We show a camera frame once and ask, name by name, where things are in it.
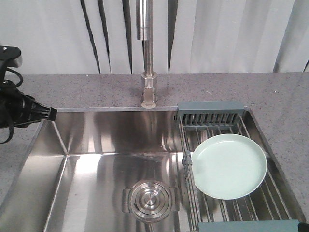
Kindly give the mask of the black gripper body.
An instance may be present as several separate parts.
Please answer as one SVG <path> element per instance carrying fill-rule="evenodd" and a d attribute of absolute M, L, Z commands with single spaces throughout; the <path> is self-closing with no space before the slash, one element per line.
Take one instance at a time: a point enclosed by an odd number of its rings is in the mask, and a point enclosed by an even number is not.
<path fill-rule="evenodd" d="M 35 98 L 25 95 L 17 88 L 0 89 L 0 127 L 8 127 L 8 119 L 17 128 L 28 127 L 33 122 L 33 104 L 37 103 Z"/>

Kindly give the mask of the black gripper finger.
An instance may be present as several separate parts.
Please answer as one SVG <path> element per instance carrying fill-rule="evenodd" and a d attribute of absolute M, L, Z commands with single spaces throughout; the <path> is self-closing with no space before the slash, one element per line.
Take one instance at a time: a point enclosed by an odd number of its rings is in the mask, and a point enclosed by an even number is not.
<path fill-rule="evenodd" d="M 309 232 L 309 224 L 304 222 L 298 223 L 298 231 L 299 232 Z"/>
<path fill-rule="evenodd" d="M 39 103 L 33 104 L 33 122 L 40 122 L 42 120 L 55 121 L 57 109 L 47 107 Z"/>

